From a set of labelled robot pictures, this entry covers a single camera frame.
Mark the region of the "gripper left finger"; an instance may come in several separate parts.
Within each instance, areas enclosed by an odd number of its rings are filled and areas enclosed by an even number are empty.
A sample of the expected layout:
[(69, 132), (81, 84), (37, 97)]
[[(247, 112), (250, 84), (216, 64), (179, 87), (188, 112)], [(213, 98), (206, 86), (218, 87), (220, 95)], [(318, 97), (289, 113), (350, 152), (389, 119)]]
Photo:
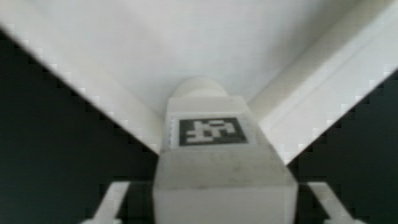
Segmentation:
[(108, 186), (97, 210), (90, 219), (85, 219), (80, 224), (122, 224), (117, 218), (117, 213), (128, 193), (129, 182), (113, 182)]

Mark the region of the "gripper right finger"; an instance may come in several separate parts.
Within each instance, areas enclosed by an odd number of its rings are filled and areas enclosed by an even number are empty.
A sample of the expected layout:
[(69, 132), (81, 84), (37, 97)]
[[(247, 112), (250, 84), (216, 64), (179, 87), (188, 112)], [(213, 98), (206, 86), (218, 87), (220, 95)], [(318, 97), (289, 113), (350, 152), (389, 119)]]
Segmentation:
[(328, 216), (323, 224), (366, 224), (351, 217), (328, 184), (325, 182), (309, 182), (307, 186)]

